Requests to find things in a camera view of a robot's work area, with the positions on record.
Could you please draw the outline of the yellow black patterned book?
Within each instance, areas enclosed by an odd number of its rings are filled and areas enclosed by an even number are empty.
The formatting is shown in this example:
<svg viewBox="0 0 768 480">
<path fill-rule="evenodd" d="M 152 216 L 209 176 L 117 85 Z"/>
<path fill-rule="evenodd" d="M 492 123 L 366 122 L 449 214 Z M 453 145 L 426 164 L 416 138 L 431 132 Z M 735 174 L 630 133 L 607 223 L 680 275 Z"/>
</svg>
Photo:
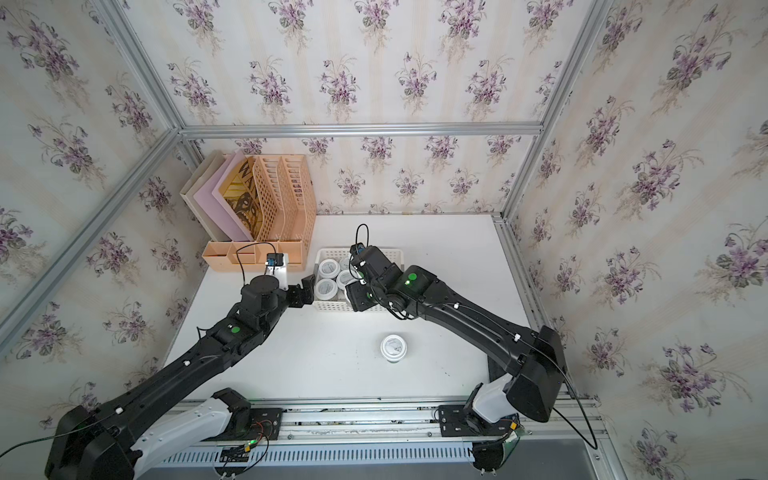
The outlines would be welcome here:
<svg viewBox="0 0 768 480">
<path fill-rule="evenodd" d="M 225 213 L 235 222 L 237 237 L 233 240 L 256 240 L 263 225 L 263 213 L 259 203 L 253 173 L 255 159 L 241 152 L 234 155 L 213 194 Z"/>
</svg>

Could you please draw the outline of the peach plastic file organizer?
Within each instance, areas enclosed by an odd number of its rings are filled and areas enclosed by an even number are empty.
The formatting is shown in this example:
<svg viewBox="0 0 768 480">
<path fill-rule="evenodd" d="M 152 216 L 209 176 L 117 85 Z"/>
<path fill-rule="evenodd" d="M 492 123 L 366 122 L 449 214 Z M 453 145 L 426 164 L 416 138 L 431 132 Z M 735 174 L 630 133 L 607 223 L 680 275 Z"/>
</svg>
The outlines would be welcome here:
<svg viewBox="0 0 768 480">
<path fill-rule="evenodd" d="M 253 271 L 264 264 L 267 254 L 275 247 L 287 255 L 289 270 L 303 270 L 316 220 L 316 199 L 306 157 L 242 152 L 255 159 L 253 173 L 263 225 L 256 240 L 210 240 L 202 259 L 219 272 L 233 272 L 239 265 Z"/>
</svg>

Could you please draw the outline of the yogurt cup front row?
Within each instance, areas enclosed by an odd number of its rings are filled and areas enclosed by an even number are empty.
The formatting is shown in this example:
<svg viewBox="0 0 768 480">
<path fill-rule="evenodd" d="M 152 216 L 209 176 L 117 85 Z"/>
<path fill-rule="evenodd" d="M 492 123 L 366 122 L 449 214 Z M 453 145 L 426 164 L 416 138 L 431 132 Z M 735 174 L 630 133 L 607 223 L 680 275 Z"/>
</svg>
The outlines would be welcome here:
<svg viewBox="0 0 768 480">
<path fill-rule="evenodd" d="M 314 287 L 315 300 L 332 301 L 336 298 L 338 290 L 338 285 L 334 279 L 321 278 Z"/>
<path fill-rule="evenodd" d="M 388 362 L 398 363 L 407 355 L 407 343 L 400 335 L 388 335 L 380 343 L 380 352 Z"/>
<path fill-rule="evenodd" d="M 358 279 L 350 271 L 341 271 L 336 277 L 336 284 L 340 290 L 345 290 L 347 285 L 357 281 Z"/>
</svg>

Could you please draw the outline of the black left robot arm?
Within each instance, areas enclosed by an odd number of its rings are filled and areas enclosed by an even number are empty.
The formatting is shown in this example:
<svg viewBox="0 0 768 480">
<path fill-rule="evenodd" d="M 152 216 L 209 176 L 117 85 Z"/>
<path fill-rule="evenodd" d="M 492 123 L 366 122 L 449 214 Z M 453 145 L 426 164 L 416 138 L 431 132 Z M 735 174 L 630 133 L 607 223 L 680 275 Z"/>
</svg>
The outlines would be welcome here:
<svg viewBox="0 0 768 480">
<path fill-rule="evenodd" d="M 67 412 L 58 422 L 45 477 L 135 479 L 165 457 L 219 435 L 233 417 L 247 428 L 249 403 L 225 388 L 210 399 L 210 410 L 199 415 L 196 434 L 162 441 L 148 433 L 187 395 L 261 346 L 287 309 L 311 304 L 314 283 L 313 276 L 287 287 L 272 275 L 253 278 L 227 315 L 176 360 L 92 411 L 75 407 Z"/>
</svg>

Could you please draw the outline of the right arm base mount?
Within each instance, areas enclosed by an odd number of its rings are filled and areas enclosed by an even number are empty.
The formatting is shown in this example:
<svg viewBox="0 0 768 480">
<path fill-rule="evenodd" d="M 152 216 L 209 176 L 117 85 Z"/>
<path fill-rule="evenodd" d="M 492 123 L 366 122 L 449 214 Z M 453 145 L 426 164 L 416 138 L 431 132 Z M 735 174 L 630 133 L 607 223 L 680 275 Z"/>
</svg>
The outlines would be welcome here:
<svg viewBox="0 0 768 480">
<path fill-rule="evenodd" d="M 459 404 L 439 405 L 433 416 L 438 423 L 440 435 L 445 438 L 499 438 L 511 431 L 513 425 L 520 424 L 517 412 L 503 416 L 495 423 L 489 423 Z"/>
</svg>

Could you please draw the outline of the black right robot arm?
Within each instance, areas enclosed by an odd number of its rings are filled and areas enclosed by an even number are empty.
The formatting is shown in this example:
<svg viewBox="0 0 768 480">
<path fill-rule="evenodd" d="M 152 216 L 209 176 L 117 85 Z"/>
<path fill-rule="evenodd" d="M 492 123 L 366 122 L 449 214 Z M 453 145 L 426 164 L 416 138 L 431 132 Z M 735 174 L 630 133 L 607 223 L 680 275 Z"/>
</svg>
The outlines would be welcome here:
<svg viewBox="0 0 768 480">
<path fill-rule="evenodd" d="M 359 275 L 346 287 L 354 311 L 378 305 L 401 321 L 432 322 L 502 368 L 500 378 L 471 395 L 473 416 L 495 423 L 517 412 L 540 423 L 550 420 L 567 373 L 564 348 L 554 329 L 543 326 L 535 331 L 507 321 L 420 266 L 401 269 L 376 246 L 352 245 L 350 266 Z"/>
</svg>

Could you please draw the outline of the aluminium rail frame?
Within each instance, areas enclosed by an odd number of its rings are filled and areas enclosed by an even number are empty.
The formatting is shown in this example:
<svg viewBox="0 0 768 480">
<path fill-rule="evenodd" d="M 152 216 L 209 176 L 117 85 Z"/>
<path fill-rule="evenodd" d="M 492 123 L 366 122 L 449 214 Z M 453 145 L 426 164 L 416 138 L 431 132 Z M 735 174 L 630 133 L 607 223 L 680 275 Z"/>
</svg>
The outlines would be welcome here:
<svg viewBox="0 0 768 480">
<path fill-rule="evenodd" d="M 184 401 L 149 430 L 162 441 L 196 434 L 199 415 L 210 410 L 210 399 Z M 459 404 L 448 399 L 423 401 L 252 401 L 256 408 L 281 408 L 278 438 L 268 440 L 211 441 L 188 445 L 155 463 L 156 468 L 209 468 L 225 478 L 243 478 L 254 467 L 365 466 L 459 463 L 482 474 L 497 474 L 509 467 L 519 474 L 525 462 L 543 467 L 555 460 L 558 447 L 573 447 L 577 460 L 597 479 L 624 479 L 617 451 L 607 428 L 593 407 L 581 416 L 571 400 L 561 400 L 562 413 L 548 423 L 520 416 L 520 424 L 499 438 L 440 435 L 433 414 L 439 405 Z M 221 450 L 248 442 L 257 444 L 248 463 L 218 462 Z"/>
</svg>

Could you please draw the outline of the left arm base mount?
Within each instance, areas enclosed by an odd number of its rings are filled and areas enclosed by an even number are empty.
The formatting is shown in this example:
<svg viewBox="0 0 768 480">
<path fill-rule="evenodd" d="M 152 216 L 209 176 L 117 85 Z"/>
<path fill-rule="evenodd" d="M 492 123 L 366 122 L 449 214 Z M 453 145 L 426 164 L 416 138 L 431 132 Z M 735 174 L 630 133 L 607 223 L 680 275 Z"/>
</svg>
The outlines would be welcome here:
<svg viewBox="0 0 768 480">
<path fill-rule="evenodd" d="M 283 414 L 281 408 L 256 408 L 232 388 L 219 390 L 212 397 L 227 406 L 231 417 L 224 430 L 211 437 L 211 441 L 245 441 L 260 437 L 272 441 L 278 438 Z"/>
</svg>

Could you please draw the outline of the beige folder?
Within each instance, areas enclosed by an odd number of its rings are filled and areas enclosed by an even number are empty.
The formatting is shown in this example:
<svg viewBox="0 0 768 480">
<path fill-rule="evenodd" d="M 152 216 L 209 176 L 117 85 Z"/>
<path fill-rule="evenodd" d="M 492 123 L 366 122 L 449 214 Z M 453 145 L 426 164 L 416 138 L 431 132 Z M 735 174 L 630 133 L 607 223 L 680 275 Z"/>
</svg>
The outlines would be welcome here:
<svg viewBox="0 0 768 480">
<path fill-rule="evenodd" d="M 180 191 L 182 200 L 213 241 L 228 241 L 229 237 L 204 209 L 208 202 L 206 196 L 210 195 L 205 187 L 213 179 L 219 168 L 223 166 L 225 160 L 226 157 L 220 150 L 214 150 L 195 168 Z"/>
</svg>

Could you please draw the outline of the white plastic basket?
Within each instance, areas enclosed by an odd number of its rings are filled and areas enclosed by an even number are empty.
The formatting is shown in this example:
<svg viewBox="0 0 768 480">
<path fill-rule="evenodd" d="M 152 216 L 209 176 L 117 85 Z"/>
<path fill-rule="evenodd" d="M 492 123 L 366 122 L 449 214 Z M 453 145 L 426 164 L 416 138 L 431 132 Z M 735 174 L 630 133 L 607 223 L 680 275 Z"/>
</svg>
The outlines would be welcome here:
<svg viewBox="0 0 768 480">
<path fill-rule="evenodd" d="M 320 297 L 313 306 L 323 313 L 353 312 L 346 295 L 346 286 L 353 282 L 354 268 L 349 268 L 348 247 L 320 248 L 315 258 L 314 274 Z"/>
</svg>

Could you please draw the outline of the pink folder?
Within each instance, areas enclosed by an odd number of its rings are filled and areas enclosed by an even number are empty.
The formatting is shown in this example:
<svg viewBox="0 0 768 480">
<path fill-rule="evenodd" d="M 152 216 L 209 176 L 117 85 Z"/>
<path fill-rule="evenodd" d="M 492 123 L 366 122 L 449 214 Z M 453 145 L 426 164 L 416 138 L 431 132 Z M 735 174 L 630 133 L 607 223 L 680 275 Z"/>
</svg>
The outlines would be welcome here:
<svg viewBox="0 0 768 480">
<path fill-rule="evenodd" d="M 214 241 L 252 240 L 245 222 L 225 198 L 226 190 L 246 160 L 241 150 L 230 155 L 214 151 L 197 167 L 182 189 L 182 199 Z"/>
</svg>

